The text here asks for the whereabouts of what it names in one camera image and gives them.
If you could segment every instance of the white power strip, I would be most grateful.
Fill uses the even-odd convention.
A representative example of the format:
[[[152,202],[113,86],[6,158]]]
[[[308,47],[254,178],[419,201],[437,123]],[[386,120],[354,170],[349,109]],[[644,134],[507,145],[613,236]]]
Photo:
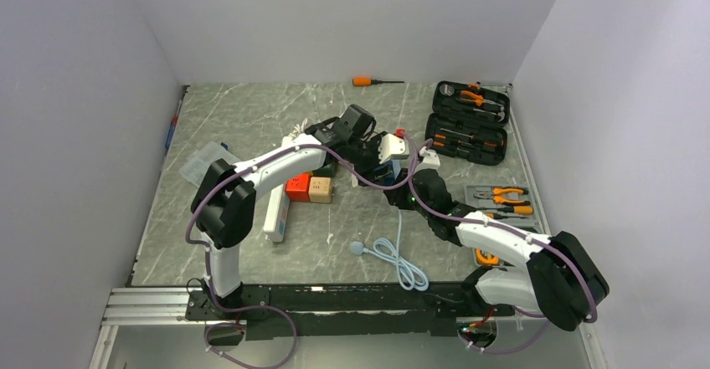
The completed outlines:
[[[293,139],[290,136],[284,136],[281,140],[281,145],[286,146],[292,141]],[[291,200],[286,196],[285,184],[271,190],[269,206],[266,208],[266,218],[264,219],[264,233],[266,234],[266,239],[271,242],[284,240],[289,204],[291,204]]]

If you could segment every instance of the white connector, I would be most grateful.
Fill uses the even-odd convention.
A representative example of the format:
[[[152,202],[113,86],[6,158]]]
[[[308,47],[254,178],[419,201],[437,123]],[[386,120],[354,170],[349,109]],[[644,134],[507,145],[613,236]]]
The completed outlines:
[[[391,133],[382,138],[378,151],[380,164],[390,160],[406,160],[409,158],[407,142]]]
[[[422,149],[419,155],[422,157],[422,161],[417,166],[415,172],[426,169],[438,170],[439,167],[441,167],[441,161],[439,161],[439,155],[436,154],[436,151]]]

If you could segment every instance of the red box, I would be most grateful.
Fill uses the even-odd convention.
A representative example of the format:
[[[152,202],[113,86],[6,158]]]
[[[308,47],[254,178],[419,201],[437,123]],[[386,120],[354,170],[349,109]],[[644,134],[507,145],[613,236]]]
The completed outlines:
[[[308,197],[308,185],[311,181],[309,174],[301,174],[293,177],[286,183],[286,195],[292,202],[310,202]]]

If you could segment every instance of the white robotic arm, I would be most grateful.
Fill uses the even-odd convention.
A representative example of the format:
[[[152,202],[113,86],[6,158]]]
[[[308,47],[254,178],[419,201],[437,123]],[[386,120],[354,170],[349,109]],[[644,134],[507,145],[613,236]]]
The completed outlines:
[[[213,285],[212,292],[220,305],[230,308],[241,306],[239,244],[251,230],[256,200],[290,178],[331,162],[332,157],[327,150],[335,151],[352,163],[354,170],[370,182],[380,181],[389,174],[397,178],[397,183],[408,178],[406,169],[399,174],[389,172],[391,166],[388,168],[383,162],[402,159],[409,150],[405,148],[399,155],[390,150],[383,153],[382,145],[398,142],[386,137],[394,137],[386,132],[373,136],[374,125],[374,118],[367,111],[351,105],[341,117],[309,127],[290,145],[253,160],[241,161],[233,167],[224,161],[216,161],[210,166],[193,201],[192,210],[197,214],[196,224],[202,231],[202,240],[210,250],[212,277],[206,274],[206,283]],[[217,184],[235,176],[236,172],[242,175],[209,198],[206,204],[203,203]],[[458,246],[486,250],[512,264],[506,269],[475,270],[462,283],[462,288],[470,296],[469,302],[484,306],[507,304],[541,311],[560,328],[568,331],[576,328],[589,312],[589,304],[579,296],[579,283],[570,280],[565,268],[560,267],[554,257],[547,256],[540,243],[554,244],[575,262],[580,271],[584,271],[596,303],[608,294],[608,285],[571,234],[561,233],[551,237],[522,232],[527,236],[527,239],[522,239],[502,229],[504,224],[487,225],[494,223],[494,220],[470,206],[453,201],[435,170],[417,170],[411,179],[417,196],[428,208],[423,209],[414,202],[407,186],[384,191],[390,204],[400,209],[417,210],[441,239]],[[202,209],[196,212],[201,204]],[[431,209],[438,214],[428,213]],[[451,221],[440,217],[442,215],[475,219],[484,224]],[[520,233],[522,230],[516,228],[516,231]]]

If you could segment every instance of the white cable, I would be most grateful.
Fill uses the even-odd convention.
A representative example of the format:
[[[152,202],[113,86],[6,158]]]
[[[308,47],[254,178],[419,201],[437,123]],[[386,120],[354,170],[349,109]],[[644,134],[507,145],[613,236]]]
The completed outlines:
[[[306,130],[306,124],[308,124],[308,118],[304,118],[303,122],[300,125],[293,125],[293,131],[291,131],[291,133],[287,136],[289,136],[292,140],[296,139],[301,133]]]
[[[411,264],[399,255],[399,240],[402,238],[402,210],[399,210],[399,226],[397,227],[397,246],[387,238],[378,238],[373,243],[373,250],[364,248],[363,243],[353,242],[350,251],[354,254],[373,254],[385,262],[397,267],[397,281],[405,290],[426,291],[429,288],[429,279],[419,267]]]

